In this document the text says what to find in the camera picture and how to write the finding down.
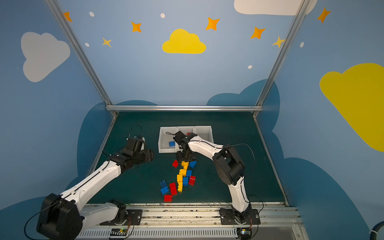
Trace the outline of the red lego right brick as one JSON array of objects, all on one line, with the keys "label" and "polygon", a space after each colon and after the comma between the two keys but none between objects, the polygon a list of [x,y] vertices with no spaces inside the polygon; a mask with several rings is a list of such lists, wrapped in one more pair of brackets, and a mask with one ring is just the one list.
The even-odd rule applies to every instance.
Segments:
[{"label": "red lego right brick", "polygon": [[189,186],[194,186],[196,182],[196,177],[195,176],[190,176],[189,177]]}]

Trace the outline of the blue lego upturned brick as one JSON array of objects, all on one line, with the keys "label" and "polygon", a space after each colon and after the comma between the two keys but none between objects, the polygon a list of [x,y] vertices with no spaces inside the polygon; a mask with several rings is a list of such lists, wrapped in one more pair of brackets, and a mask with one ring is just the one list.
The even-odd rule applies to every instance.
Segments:
[{"label": "blue lego upturned brick", "polygon": [[160,181],[161,188],[164,188],[167,186],[167,182],[165,180]]}]

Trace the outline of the red lego small brick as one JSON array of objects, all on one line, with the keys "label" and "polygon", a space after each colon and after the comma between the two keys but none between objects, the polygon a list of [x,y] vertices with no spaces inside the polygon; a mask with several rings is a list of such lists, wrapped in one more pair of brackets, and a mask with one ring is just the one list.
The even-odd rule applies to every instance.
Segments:
[{"label": "red lego small brick", "polygon": [[178,162],[177,160],[174,160],[172,166],[173,166],[174,168],[177,168],[177,167],[179,166],[179,162]]}]

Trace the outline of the blue lego bottom brick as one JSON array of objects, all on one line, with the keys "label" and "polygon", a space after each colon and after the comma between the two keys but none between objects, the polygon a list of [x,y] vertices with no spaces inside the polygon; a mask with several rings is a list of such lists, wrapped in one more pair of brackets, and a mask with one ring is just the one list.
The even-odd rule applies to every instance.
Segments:
[{"label": "blue lego bottom brick", "polygon": [[168,186],[161,188],[162,195],[167,195],[169,192],[170,192],[170,189]]}]

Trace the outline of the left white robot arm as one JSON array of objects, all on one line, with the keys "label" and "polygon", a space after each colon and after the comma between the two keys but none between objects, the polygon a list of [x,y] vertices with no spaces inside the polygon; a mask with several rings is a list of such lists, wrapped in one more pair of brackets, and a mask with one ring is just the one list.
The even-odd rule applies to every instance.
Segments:
[{"label": "left white robot arm", "polygon": [[102,223],[129,224],[126,205],[119,201],[112,200],[89,210],[84,206],[126,170],[153,159],[154,152],[147,148],[144,137],[128,138],[122,152],[111,155],[81,182],[59,195],[50,194],[44,199],[37,232],[50,240],[74,240],[79,233]]}]

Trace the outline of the blue lego top brick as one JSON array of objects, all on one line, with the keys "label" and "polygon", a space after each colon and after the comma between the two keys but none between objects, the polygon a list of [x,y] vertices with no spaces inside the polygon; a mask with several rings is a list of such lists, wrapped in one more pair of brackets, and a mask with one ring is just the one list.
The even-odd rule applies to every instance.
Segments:
[{"label": "blue lego top brick", "polygon": [[194,169],[195,166],[196,166],[196,164],[197,164],[197,161],[190,162],[190,163],[189,163],[189,168]]}]

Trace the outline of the aluminium frame post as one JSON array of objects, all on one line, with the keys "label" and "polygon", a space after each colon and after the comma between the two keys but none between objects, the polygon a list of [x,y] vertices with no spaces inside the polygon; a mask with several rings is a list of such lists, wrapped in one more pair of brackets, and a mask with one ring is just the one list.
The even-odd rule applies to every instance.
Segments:
[{"label": "aluminium frame post", "polygon": [[113,103],[112,103],[110,97],[108,96],[108,94],[107,94],[101,80],[99,79],[96,71],[94,70],[90,60],[86,56],[86,53],[83,50],[81,43],[79,42],[73,29],[71,28],[69,21],[66,19],[59,2],[53,1],[53,0],[45,0],[45,2],[48,5],[51,13],[55,17],[56,21],[58,22],[59,26],[61,27],[63,33],[65,34],[68,41],[70,42],[72,48],[74,49],[76,55],[78,56],[80,62],[83,65],[84,69],[86,70],[91,81],[93,82],[94,86],[96,87],[102,100],[106,104],[106,107],[109,105],[112,105]]},{"label": "aluminium frame post", "polygon": [[258,97],[256,107],[258,107],[257,110],[253,111],[253,118],[256,120],[257,115],[259,112],[263,110],[263,104],[268,96],[268,93],[271,90],[271,87],[279,73],[280,68],[283,65],[283,62],[290,50],[290,47],[306,17],[306,11],[309,8],[310,0],[304,0],[299,5],[298,11],[293,19],[292,24],[290,25],[290,28],[286,35],[286,40],[283,42],[283,45],[280,47],[278,56],[274,62],[273,68],[267,78],[266,83],[264,84],[264,87],[262,88],[262,91]]}]

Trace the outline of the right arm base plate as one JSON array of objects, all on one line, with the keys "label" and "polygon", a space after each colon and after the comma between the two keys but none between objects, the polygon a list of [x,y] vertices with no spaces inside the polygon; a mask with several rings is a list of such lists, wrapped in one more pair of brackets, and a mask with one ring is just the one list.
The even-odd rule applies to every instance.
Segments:
[{"label": "right arm base plate", "polygon": [[233,209],[220,208],[219,214],[222,225],[259,225],[261,223],[256,209],[239,213]]}]

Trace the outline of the white left bin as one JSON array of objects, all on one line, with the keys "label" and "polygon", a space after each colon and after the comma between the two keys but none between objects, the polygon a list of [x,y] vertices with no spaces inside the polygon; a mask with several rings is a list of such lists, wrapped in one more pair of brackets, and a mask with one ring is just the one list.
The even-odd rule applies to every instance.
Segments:
[{"label": "white left bin", "polygon": [[[158,149],[160,154],[176,153],[179,148],[174,141],[174,134],[179,130],[179,127],[160,127]],[[170,147],[169,142],[175,142],[175,147]]]}]

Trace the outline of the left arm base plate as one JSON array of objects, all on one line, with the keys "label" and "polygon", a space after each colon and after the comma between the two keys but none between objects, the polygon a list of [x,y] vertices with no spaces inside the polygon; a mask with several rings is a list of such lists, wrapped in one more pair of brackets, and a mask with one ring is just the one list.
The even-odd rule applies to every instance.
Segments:
[{"label": "left arm base plate", "polygon": [[141,224],[143,210],[125,210],[118,212],[115,219],[100,223],[100,226],[138,226]]}]

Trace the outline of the yellow lego long brick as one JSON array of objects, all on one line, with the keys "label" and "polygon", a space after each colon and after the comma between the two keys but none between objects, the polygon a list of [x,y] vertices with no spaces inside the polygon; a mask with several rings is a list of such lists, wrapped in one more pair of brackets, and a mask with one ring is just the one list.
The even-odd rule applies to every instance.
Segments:
[{"label": "yellow lego long brick", "polygon": [[183,175],[177,175],[178,192],[183,191]]}]

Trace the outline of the yellow lego top brick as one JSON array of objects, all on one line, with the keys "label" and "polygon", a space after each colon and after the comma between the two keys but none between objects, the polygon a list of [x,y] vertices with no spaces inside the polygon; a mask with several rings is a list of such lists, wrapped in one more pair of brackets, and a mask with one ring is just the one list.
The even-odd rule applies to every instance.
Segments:
[{"label": "yellow lego top brick", "polygon": [[187,168],[189,167],[189,162],[184,162],[184,161],[182,161],[182,167],[183,167],[184,169],[187,169]]}]

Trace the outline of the right aluminium frame post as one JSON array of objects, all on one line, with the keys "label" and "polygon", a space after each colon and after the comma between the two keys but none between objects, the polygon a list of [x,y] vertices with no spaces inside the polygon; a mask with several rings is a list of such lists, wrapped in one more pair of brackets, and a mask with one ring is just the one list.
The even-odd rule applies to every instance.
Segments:
[{"label": "right aluminium frame post", "polygon": [[290,28],[286,35],[286,40],[283,42],[283,45],[280,47],[278,56],[274,62],[273,68],[267,78],[266,83],[264,84],[264,87],[262,88],[262,91],[258,97],[256,107],[258,107],[257,110],[253,111],[253,118],[256,120],[257,115],[259,112],[263,110],[263,104],[268,96],[268,93],[271,90],[271,87],[279,73],[280,68],[283,65],[283,62],[290,50],[290,47],[306,17],[306,11],[309,8],[310,0],[304,0],[299,5],[298,11],[293,19],[292,24],[290,25]]}]

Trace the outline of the red lego bottom brick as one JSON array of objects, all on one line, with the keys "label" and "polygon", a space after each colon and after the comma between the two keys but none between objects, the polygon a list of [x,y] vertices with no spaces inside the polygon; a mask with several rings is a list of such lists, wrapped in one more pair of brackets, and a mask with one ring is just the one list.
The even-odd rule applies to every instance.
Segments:
[{"label": "red lego bottom brick", "polygon": [[172,195],[164,195],[164,202],[169,203],[173,201]]}]

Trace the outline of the white middle bin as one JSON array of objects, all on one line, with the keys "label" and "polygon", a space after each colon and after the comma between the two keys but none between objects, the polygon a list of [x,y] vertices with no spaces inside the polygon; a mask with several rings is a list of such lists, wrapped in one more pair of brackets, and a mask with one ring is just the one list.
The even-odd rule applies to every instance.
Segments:
[{"label": "white middle bin", "polygon": [[196,136],[197,134],[194,133],[193,126],[181,126],[179,127],[179,130],[175,133],[174,140],[177,143],[179,150],[183,151],[185,148],[189,148],[188,142]]}]

